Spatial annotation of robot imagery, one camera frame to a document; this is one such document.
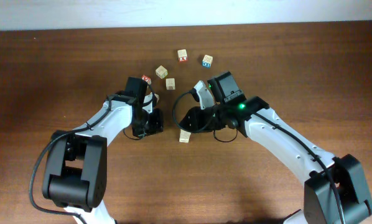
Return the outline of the wooden block blue B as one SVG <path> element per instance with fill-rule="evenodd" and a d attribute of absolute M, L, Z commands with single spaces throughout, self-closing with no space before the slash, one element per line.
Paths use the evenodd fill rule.
<path fill-rule="evenodd" d="M 179 142 L 189 143 L 191 133 L 188 131 L 180 130 Z"/>

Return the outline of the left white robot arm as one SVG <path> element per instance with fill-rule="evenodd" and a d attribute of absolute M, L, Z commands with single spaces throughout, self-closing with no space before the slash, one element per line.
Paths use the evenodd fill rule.
<path fill-rule="evenodd" d="M 157 100 L 154 93 L 116 93 L 81 126 L 53 133 L 39 157 L 47 159 L 42 195 L 59 207 L 58 215 L 72 216 L 77 223 L 116 223 L 103 201 L 108 146 L 128 127 L 135 140 L 162 132 Z"/>

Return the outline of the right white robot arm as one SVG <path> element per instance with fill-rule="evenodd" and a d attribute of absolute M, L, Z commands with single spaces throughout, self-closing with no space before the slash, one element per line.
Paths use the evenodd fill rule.
<path fill-rule="evenodd" d="M 372 216 L 372 196 L 360 161 L 337 157 L 287 125 L 259 97 L 202 102 L 176 125 L 190 133 L 237 129 L 277 157 L 304 187 L 304 207 L 283 223 L 360 223 Z"/>

